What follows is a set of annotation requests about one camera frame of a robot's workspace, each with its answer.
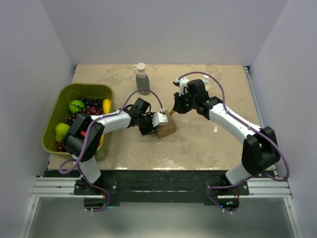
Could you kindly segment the brown cardboard express box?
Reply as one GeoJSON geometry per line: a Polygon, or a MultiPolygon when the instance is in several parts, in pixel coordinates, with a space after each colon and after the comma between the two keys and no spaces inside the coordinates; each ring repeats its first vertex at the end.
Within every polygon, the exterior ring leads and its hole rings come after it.
{"type": "Polygon", "coordinates": [[[167,122],[167,124],[160,125],[158,127],[158,129],[156,131],[156,135],[157,135],[158,139],[162,139],[166,136],[169,136],[169,135],[175,133],[177,130],[176,123],[175,123],[174,119],[172,118],[170,112],[168,110],[166,110],[165,114],[167,116],[168,122],[167,122]]]}

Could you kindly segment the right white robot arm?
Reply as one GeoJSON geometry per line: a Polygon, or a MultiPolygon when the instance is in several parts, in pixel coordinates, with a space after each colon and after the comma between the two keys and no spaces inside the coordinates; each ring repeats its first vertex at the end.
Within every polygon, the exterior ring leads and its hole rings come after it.
{"type": "Polygon", "coordinates": [[[183,77],[176,79],[174,85],[179,88],[174,93],[174,112],[186,114],[195,110],[222,126],[243,146],[241,163],[228,170],[226,179],[220,183],[223,193],[233,194],[238,189],[238,183],[262,173],[280,160],[275,132],[271,127],[261,128],[231,111],[220,98],[210,97],[200,79],[190,81],[183,77]]]}

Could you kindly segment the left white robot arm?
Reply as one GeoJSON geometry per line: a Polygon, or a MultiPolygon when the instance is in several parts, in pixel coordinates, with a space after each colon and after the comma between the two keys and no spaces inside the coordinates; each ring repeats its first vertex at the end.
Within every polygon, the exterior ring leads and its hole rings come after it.
{"type": "Polygon", "coordinates": [[[103,135],[115,130],[137,126],[142,135],[148,135],[168,122],[164,110],[151,112],[151,104],[138,98],[114,113],[90,116],[81,113],[62,139],[62,144],[75,160],[77,167],[86,178],[85,189],[98,194],[103,188],[99,180],[101,172],[95,154],[103,135]]]}

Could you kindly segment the cream lotion pump bottle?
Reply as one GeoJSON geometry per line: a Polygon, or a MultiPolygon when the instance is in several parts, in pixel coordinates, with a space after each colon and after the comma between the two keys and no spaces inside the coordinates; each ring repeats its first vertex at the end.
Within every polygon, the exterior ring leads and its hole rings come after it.
{"type": "Polygon", "coordinates": [[[210,89],[210,87],[211,87],[210,77],[208,77],[207,75],[204,75],[202,81],[203,81],[203,83],[204,83],[205,89],[206,89],[207,91],[209,91],[209,89],[210,89]]]}

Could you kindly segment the grey pump bottle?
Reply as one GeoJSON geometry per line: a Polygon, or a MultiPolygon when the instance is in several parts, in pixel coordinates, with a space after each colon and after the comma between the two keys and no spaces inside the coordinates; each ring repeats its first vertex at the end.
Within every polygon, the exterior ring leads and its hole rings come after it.
{"type": "Polygon", "coordinates": [[[146,65],[144,63],[138,63],[134,65],[137,69],[136,74],[136,86],[137,90],[142,95],[149,95],[150,81],[146,73],[146,65]]]}

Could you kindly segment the yellow lemon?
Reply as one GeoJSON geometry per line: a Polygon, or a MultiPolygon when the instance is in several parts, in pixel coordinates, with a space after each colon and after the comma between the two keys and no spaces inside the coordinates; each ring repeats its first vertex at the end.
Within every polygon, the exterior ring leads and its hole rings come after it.
{"type": "Polygon", "coordinates": [[[110,113],[111,109],[111,99],[104,99],[103,100],[103,113],[108,114],[110,113]]]}

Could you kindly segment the dark purple grape bunch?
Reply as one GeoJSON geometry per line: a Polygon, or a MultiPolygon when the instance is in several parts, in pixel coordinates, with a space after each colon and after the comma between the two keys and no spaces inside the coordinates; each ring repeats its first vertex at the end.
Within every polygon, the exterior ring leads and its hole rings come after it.
{"type": "MultiPolygon", "coordinates": [[[[103,109],[102,109],[102,99],[88,99],[88,98],[78,98],[76,100],[81,100],[84,105],[85,108],[84,110],[72,114],[69,110],[69,117],[66,118],[65,122],[68,125],[72,125],[74,123],[74,121],[76,120],[76,118],[81,114],[81,113],[86,113],[87,115],[91,115],[91,116],[98,116],[103,114],[103,109]]],[[[56,147],[58,152],[66,152],[66,148],[63,146],[62,141],[57,142],[57,147],[56,147]]]]}

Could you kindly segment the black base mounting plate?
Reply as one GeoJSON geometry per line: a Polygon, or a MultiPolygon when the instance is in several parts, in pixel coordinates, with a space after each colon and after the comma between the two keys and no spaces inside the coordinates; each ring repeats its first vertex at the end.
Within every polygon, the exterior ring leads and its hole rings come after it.
{"type": "Polygon", "coordinates": [[[224,171],[138,171],[103,170],[89,185],[84,179],[75,182],[75,195],[85,196],[86,208],[101,208],[123,202],[203,203],[235,211],[241,196],[249,195],[246,182],[229,187],[224,171]]]}

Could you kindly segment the green tennis ball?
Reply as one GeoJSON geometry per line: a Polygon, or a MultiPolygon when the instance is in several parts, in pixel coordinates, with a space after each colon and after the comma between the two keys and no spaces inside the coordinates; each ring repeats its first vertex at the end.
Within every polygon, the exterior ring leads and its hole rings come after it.
{"type": "Polygon", "coordinates": [[[72,100],[69,103],[69,110],[72,114],[78,113],[84,110],[85,105],[81,100],[72,100]]]}

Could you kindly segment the olive green plastic bin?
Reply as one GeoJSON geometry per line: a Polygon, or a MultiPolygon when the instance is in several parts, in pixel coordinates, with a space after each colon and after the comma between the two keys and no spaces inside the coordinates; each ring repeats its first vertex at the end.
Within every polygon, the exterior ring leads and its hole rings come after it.
{"type": "Polygon", "coordinates": [[[71,83],[65,86],[59,93],[54,109],[50,116],[49,122],[45,129],[42,146],[50,154],[60,156],[69,156],[67,152],[59,152],[57,150],[57,141],[55,140],[55,127],[58,123],[65,122],[70,117],[69,103],[78,98],[88,99],[110,99],[110,111],[113,112],[114,92],[111,87],[105,84],[92,83],[71,83]]]}

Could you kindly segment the green pear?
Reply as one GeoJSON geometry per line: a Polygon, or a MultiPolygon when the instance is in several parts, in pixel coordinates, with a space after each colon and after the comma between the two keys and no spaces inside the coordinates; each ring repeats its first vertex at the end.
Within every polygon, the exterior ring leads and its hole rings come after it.
{"type": "Polygon", "coordinates": [[[70,129],[70,125],[66,123],[59,123],[55,127],[55,139],[57,142],[62,141],[68,130],[70,129]]]}

